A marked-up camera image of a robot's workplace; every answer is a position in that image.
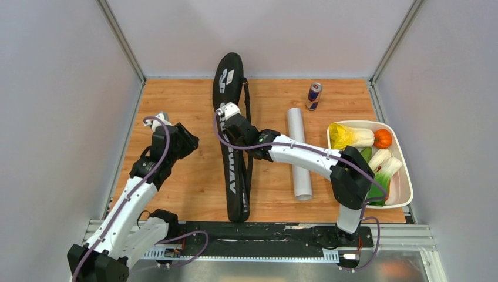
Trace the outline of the black Crossway racket bag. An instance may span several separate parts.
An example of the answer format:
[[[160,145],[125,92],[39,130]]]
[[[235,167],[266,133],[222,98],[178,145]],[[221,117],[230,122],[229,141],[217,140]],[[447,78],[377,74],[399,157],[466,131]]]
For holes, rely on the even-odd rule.
[[[244,103],[250,106],[248,82],[244,76],[243,61],[239,54],[230,52],[221,59],[213,80],[213,107],[218,109],[229,102],[238,104],[244,93]],[[228,219],[231,222],[245,222],[250,215],[250,192],[253,174],[253,158],[245,161],[240,150],[234,150],[223,143],[224,178]]]

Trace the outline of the white shuttlecock tube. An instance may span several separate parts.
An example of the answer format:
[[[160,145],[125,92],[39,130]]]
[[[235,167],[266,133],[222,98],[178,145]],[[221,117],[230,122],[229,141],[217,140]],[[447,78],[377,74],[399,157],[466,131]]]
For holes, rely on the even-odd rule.
[[[305,133],[301,109],[289,109],[287,111],[287,123],[289,137],[304,143]],[[313,193],[310,172],[299,166],[292,165],[292,179],[295,199],[299,201],[311,200],[313,198]]]

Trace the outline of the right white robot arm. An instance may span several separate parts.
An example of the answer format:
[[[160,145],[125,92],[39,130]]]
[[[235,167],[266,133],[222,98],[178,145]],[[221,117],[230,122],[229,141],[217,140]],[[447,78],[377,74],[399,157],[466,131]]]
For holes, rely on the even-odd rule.
[[[335,238],[343,246],[358,239],[366,196],[377,183],[358,149],[321,148],[274,130],[259,131],[239,112],[225,115],[220,109],[214,114],[213,128],[220,142],[232,152],[243,150],[253,159],[298,166],[330,181],[339,203]]]

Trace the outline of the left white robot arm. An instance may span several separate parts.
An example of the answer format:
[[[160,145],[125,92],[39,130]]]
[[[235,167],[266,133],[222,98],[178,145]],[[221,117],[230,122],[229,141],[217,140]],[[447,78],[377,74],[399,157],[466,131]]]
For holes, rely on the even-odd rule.
[[[177,216],[156,210],[132,233],[146,205],[157,194],[172,168],[198,148],[199,139],[181,123],[155,121],[152,143],[129,173],[126,187],[103,223],[67,258],[72,281],[127,281],[133,266],[159,241],[175,242],[180,234]]]

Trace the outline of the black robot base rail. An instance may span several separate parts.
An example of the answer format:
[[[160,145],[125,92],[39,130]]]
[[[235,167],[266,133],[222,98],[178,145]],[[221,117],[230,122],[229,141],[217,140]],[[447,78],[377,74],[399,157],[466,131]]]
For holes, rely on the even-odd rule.
[[[229,223],[216,221],[179,222],[172,225],[159,242],[167,254],[159,263],[172,259],[221,260],[312,260],[324,259],[353,268],[361,250],[375,245],[369,227],[354,234],[336,226],[303,226],[297,223]]]

